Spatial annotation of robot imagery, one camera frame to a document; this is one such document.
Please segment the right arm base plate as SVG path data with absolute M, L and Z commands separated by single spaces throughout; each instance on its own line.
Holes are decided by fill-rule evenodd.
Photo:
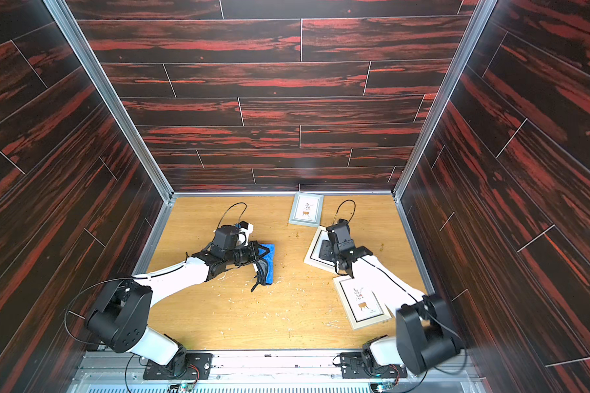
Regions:
M 407 377 L 407 371 L 402 365 L 379 365 L 368 355 L 358 351 L 341 352 L 332 363 L 340 369 L 343 379 Z

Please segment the aluminium front rail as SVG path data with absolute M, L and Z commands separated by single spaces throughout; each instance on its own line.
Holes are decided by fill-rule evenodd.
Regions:
M 134 355 L 89 352 L 70 392 L 487 392 L 488 383 L 465 355 L 407 377 L 343 379 L 332 363 L 356 350 L 209 350 L 208 380 L 143 379 L 147 360 Z

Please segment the light green picture frame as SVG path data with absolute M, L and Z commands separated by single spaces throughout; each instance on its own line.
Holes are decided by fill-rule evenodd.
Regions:
M 288 222 L 301 226 L 318 227 L 321 222 L 323 203 L 323 195 L 295 193 Z

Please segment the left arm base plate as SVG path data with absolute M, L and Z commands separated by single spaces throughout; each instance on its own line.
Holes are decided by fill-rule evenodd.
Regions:
M 158 365 L 152 360 L 147 362 L 143 379 L 159 380 L 208 380 L 212 368 L 212 353 L 188 352 L 184 356 L 176 355 L 168 365 Z

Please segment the cream picture frame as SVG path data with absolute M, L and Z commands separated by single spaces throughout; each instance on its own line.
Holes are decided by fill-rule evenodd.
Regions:
M 333 279 L 333 283 L 353 330 L 380 324 L 392 318 L 388 309 L 362 280 L 339 276 Z
M 304 263 L 337 275 L 333 247 L 325 227 L 318 227 L 306 252 Z

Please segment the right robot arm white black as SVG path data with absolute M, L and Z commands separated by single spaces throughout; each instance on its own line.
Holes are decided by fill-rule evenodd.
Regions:
M 402 365 L 415 375 L 435 368 L 465 350 L 451 327 L 446 302 L 427 296 L 387 269 L 366 247 L 332 251 L 337 271 L 363 283 L 378 302 L 395 316 L 395 335 L 367 342 L 363 347 L 368 366 Z

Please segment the blue microfiber cloth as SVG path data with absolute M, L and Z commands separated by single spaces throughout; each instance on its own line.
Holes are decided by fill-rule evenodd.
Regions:
M 251 292 L 254 292 L 258 286 L 270 286 L 274 281 L 275 272 L 275 246 L 273 244 L 256 243 L 255 250 L 257 256 L 253 261 L 256 270 L 257 282 L 253 285 Z

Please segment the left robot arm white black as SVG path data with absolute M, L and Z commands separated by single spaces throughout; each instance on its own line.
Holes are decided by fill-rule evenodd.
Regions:
M 85 326 L 116 353 L 131 353 L 156 365 L 175 368 L 181 365 L 186 350 L 148 326 L 152 307 L 186 288 L 247 265 L 254 266 L 257 286 L 271 285 L 274 255 L 274 246 L 255 241 L 227 251 L 209 247 L 163 270 L 111 280 L 93 303 Z

